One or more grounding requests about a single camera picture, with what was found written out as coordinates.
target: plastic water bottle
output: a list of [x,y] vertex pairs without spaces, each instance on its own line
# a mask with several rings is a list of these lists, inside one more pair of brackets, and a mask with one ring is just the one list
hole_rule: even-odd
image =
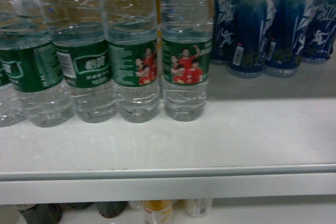
[[278,3],[279,0],[241,0],[235,51],[229,65],[234,75],[253,78],[262,73],[268,32]]
[[5,70],[0,65],[0,127],[11,126],[26,119],[22,104],[17,97]]
[[212,199],[184,199],[183,206],[190,216],[203,217],[211,210]]
[[159,106],[155,0],[101,0],[101,5],[118,111],[129,122],[148,121]]
[[266,56],[269,75],[291,77],[297,72],[308,25],[320,4],[321,0],[280,0]]
[[323,0],[307,31],[302,61],[312,64],[330,59],[336,34],[336,0]]
[[99,0],[43,0],[76,114],[100,123],[116,113]]
[[40,0],[0,0],[0,61],[34,124],[55,126],[73,115]]
[[214,0],[162,0],[165,111],[177,121],[201,116],[206,103]]
[[215,0],[214,43],[211,63],[227,64],[234,52],[240,0]]
[[62,218],[62,209],[58,204],[23,204],[14,207],[27,224],[57,224]]

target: bottle on lower shelf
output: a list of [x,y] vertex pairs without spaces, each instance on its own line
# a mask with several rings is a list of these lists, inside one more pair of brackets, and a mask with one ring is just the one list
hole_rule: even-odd
[[103,201],[97,202],[97,208],[100,215],[104,218],[111,219],[121,214],[126,204],[127,201]]
[[185,199],[183,205],[190,216],[203,217],[209,213],[212,199]]
[[74,209],[85,209],[89,206],[91,206],[93,204],[93,202],[72,202],[69,203],[70,207],[74,208]]
[[62,218],[62,209],[58,204],[14,205],[25,218],[27,224],[57,224]]
[[143,218],[145,224],[172,224],[172,200],[143,200]]

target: white shelf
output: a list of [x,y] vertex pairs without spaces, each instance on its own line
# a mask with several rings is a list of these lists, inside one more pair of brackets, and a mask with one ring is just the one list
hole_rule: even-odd
[[0,129],[0,205],[336,194],[336,59],[293,78],[211,65],[201,118]]
[[[215,199],[210,213],[192,218],[182,203],[174,205],[174,223],[183,224],[334,224],[336,197],[267,197]],[[65,210],[60,224],[132,224],[144,223],[141,211],[127,208],[120,216],[106,219],[99,215],[97,206],[84,210]],[[25,224],[21,217],[17,224]]]

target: white figure graphic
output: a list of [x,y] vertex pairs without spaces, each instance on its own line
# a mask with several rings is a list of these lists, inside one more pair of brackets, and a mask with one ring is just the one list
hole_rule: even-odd
[[299,42],[301,46],[298,49],[298,52],[295,55],[298,55],[300,51],[304,48],[304,43],[305,43],[306,37],[303,34],[300,34]]
[[220,47],[223,47],[225,43],[227,43],[228,45],[231,45],[231,44],[233,43],[233,40],[231,40],[231,35],[232,35],[233,33],[229,33],[229,31],[225,31],[225,32],[223,33],[223,29],[222,29],[222,31],[220,32],[220,34],[221,34],[222,37],[224,38],[224,40],[223,40],[223,42],[222,42],[222,44],[221,44]]
[[315,38],[309,43],[309,45],[313,44],[314,42],[316,42],[317,45],[325,43],[327,40],[323,40],[324,35],[329,35],[329,33],[322,33],[321,30],[317,30],[316,33],[314,33]]

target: blue bottle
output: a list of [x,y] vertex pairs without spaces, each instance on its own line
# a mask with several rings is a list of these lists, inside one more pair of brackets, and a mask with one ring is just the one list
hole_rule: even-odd
[[227,64],[233,54],[239,2],[215,0],[214,42],[210,57],[212,64]]
[[235,51],[229,64],[234,75],[253,78],[262,73],[268,31],[274,20],[278,1],[241,0]]
[[266,56],[269,75],[291,77],[297,72],[308,25],[320,4],[321,0],[280,0]]
[[323,0],[307,31],[302,61],[321,64],[330,58],[336,34],[336,0]]

